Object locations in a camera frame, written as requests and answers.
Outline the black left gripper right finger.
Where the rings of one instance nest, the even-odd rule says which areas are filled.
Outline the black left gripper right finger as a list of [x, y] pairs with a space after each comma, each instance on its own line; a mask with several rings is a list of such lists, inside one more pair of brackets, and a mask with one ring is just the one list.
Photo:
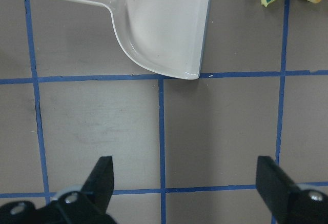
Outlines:
[[277, 223], [327, 223], [327, 194], [295, 183], [269, 156], [258, 156], [256, 190]]

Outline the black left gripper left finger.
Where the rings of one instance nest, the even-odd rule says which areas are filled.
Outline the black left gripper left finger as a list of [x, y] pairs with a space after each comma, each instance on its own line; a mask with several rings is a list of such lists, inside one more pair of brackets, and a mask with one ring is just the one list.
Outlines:
[[81, 186], [71, 186], [55, 195], [52, 204], [56, 216], [105, 216], [114, 190], [111, 156], [98, 159]]

